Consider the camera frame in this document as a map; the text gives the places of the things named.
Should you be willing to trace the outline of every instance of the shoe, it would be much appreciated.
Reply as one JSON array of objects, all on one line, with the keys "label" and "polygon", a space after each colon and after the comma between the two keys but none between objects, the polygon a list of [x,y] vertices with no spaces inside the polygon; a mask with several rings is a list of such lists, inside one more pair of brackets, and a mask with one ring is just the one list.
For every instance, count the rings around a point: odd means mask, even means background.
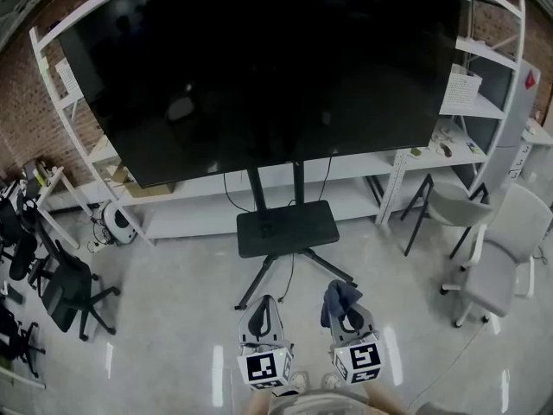
[{"label": "shoe", "polygon": [[307,372],[296,372],[290,380],[290,390],[305,393],[309,389],[309,375]]},{"label": "shoe", "polygon": [[342,386],[342,380],[336,373],[327,373],[322,377],[321,389],[331,391]]}]

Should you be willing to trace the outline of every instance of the box on shelf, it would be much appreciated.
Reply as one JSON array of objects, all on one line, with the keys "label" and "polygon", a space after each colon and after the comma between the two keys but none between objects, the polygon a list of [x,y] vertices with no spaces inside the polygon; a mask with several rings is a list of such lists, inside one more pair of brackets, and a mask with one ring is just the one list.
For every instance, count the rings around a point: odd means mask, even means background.
[{"label": "box on shelf", "polygon": [[451,65],[448,87],[443,97],[444,105],[473,107],[482,78],[463,66]]},{"label": "box on shelf", "polygon": [[111,176],[111,180],[115,183],[123,184],[129,195],[133,198],[151,197],[154,195],[167,195],[172,194],[175,189],[174,183],[160,184],[158,186],[152,186],[150,188],[141,188],[137,182],[130,179],[130,172],[125,166],[120,163],[118,168]]}]

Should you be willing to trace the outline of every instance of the gray chair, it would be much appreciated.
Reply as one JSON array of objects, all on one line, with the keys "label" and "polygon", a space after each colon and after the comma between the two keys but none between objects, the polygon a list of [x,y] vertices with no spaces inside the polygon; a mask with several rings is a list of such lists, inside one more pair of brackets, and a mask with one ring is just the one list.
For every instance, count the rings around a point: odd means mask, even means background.
[{"label": "gray chair", "polygon": [[[531,256],[542,241],[553,213],[531,191],[517,184],[507,190],[498,214],[488,227],[482,225],[476,235],[464,285],[443,284],[441,294],[460,291],[468,300],[462,315],[454,322],[460,327],[473,303],[497,316],[505,316],[512,298],[534,295],[534,258]],[[528,266],[528,290],[515,294],[517,269]]]},{"label": "gray chair", "polygon": [[[480,201],[475,201],[480,194],[482,194]],[[418,234],[418,229],[426,213],[428,213],[428,218],[438,221],[444,226],[466,228],[454,250],[449,255],[452,259],[461,247],[471,228],[482,223],[486,218],[490,217],[493,212],[493,207],[487,204],[488,193],[484,183],[482,183],[469,197],[464,188],[453,183],[434,183],[432,176],[427,174],[423,184],[421,184],[421,187],[411,199],[409,206],[404,210],[401,216],[402,221],[413,206],[415,206],[419,197],[423,195],[423,207],[416,220],[415,229],[413,230],[407,249],[405,249],[405,257],[409,255],[411,246],[413,246],[415,237]]]}]

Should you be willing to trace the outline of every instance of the cardboard box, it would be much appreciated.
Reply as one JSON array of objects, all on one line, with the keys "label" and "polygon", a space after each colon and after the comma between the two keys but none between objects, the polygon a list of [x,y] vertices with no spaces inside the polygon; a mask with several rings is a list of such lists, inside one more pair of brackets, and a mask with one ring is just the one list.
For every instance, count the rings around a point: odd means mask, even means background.
[{"label": "cardboard box", "polygon": [[160,184],[159,186],[152,186],[151,188],[141,188],[137,182],[133,182],[129,178],[129,174],[129,170],[125,168],[122,163],[120,163],[111,176],[111,180],[115,183],[123,184],[129,191],[130,196],[133,198],[167,195],[172,194],[175,190],[174,183]]}]

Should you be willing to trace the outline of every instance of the tv stand pole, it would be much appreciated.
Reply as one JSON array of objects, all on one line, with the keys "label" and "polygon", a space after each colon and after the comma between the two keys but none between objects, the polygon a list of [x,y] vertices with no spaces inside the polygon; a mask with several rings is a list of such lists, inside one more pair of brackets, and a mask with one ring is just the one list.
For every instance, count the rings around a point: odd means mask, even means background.
[{"label": "tv stand pole", "polygon": [[[292,167],[294,169],[294,196],[295,196],[296,207],[297,207],[297,206],[303,205],[305,202],[303,162],[293,162]],[[259,226],[261,227],[262,235],[265,238],[269,238],[271,236],[272,228],[271,228],[270,219],[266,214],[267,206],[265,204],[263,186],[261,184],[261,179],[259,178],[259,170],[257,168],[248,169],[248,177],[250,179],[253,198],[256,202],[256,207],[259,212],[259,221],[260,221]],[[332,272],[336,277],[342,279],[343,281],[352,285],[353,287],[357,287],[357,285],[353,282],[353,277],[351,275],[346,274],[342,270],[338,269],[336,266],[328,263],[325,259],[322,259],[321,257],[319,257],[313,249],[306,247],[299,251],[295,251],[295,253],[300,255],[305,255],[306,257],[312,259],[318,265],[325,268],[327,271]],[[238,306],[234,306],[235,310],[246,309],[248,305],[248,301],[250,301],[251,296],[256,291],[257,287],[261,283],[261,280],[263,280],[265,274],[269,271],[271,265],[279,257],[280,255],[276,255],[276,254],[269,254],[267,255],[267,257],[265,257],[261,270],[254,278],[253,282],[250,284],[250,287],[248,288],[248,290],[240,300],[240,303],[238,304]]]}]

